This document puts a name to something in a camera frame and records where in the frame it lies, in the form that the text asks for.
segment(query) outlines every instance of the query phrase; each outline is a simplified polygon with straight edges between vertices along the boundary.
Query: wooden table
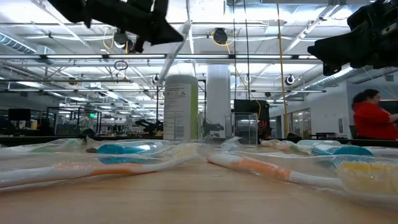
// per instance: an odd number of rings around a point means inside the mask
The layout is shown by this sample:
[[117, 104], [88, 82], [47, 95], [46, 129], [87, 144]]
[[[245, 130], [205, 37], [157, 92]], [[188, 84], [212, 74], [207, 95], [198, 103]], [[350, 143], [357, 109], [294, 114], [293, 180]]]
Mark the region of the wooden table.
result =
[[5, 223], [397, 223], [347, 198], [191, 161], [163, 172], [0, 191]]

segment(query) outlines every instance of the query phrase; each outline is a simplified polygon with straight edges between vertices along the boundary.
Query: bottle label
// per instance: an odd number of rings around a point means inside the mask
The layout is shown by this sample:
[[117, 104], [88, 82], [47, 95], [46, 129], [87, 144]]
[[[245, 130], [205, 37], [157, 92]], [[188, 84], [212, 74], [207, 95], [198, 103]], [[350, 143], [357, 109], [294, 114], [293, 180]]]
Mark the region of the bottle label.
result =
[[171, 84], [165, 89], [163, 138], [167, 140], [189, 140], [197, 127], [193, 127], [192, 119], [197, 117], [197, 104], [192, 100], [194, 90], [189, 84]]

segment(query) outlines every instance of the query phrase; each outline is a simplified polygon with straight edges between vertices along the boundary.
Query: white column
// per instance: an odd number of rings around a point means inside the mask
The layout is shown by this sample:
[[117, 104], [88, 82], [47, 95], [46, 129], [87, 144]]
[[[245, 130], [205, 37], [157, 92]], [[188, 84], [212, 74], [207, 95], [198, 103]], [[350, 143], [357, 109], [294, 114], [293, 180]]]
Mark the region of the white column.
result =
[[224, 127], [218, 132], [225, 138], [225, 116], [231, 113], [231, 72], [228, 65], [207, 66], [207, 123], [219, 123]]

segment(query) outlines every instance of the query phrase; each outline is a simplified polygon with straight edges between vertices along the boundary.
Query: person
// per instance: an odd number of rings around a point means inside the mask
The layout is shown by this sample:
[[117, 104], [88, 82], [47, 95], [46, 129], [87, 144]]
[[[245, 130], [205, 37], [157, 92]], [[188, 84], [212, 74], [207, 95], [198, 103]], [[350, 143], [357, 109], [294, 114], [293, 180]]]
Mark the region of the person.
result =
[[379, 107], [380, 92], [367, 89], [353, 98], [354, 124], [359, 139], [396, 140], [395, 121], [398, 114], [390, 114]]

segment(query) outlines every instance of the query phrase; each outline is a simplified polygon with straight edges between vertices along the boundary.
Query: red jacket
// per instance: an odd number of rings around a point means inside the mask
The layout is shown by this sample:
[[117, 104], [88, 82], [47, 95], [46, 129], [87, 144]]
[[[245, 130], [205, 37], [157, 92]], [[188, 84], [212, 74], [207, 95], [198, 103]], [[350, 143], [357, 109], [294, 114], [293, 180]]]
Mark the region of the red jacket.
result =
[[358, 136], [384, 140], [398, 139], [396, 126], [389, 120], [390, 114], [381, 110], [378, 105], [368, 102], [354, 104], [354, 124]]

